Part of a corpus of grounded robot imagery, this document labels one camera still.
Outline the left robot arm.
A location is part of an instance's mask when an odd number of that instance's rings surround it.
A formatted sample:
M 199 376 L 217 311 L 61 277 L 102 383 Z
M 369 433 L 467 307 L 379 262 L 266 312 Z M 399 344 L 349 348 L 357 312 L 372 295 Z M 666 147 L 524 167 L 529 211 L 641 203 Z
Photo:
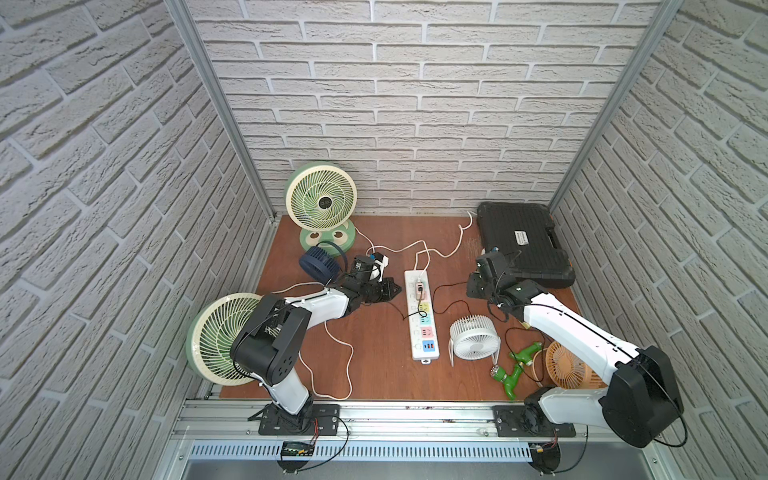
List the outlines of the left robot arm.
M 310 392 L 295 371 L 306 332 L 344 318 L 362 305 L 394 299 L 402 288 L 384 275 L 387 265 L 388 258 L 381 253 L 358 255 L 350 272 L 320 292 L 262 297 L 231 342 L 236 372 L 261 382 L 285 413 L 299 415 L 311 403 Z

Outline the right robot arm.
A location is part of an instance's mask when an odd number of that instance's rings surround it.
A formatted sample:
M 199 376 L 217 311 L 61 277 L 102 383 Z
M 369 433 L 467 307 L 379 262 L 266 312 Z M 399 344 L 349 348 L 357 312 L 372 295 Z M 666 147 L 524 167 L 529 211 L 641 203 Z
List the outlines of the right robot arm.
M 468 297 L 487 300 L 551 337 L 605 384 L 598 389 L 540 388 L 524 401 L 530 429 L 540 429 L 544 421 L 609 428 L 627 444 L 643 448 L 683 418 L 672 363 L 659 348 L 624 341 L 574 313 L 538 283 L 517 280 L 497 250 L 475 263 Z

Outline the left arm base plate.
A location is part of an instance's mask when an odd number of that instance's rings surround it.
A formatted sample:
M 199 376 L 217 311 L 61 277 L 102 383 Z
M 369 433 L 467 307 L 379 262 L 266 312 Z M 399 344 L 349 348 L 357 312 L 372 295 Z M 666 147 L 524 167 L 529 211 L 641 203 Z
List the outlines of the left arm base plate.
M 298 414 L 292 415 L 270 403 L 250 420 L 259 421 L 258 433 L 261 436 L 336 436 L 340 410 L 339 404 L 310 403 Z

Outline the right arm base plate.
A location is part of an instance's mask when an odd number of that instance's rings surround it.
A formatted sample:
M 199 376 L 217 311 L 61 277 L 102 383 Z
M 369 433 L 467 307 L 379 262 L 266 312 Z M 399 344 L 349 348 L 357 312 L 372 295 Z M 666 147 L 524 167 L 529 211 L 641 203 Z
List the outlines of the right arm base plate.
M 573 424 L 555 424 L 537 408 L 525 404 L 505 404 L 491 408 L 493 423 L 500 438 L 573 438 Z

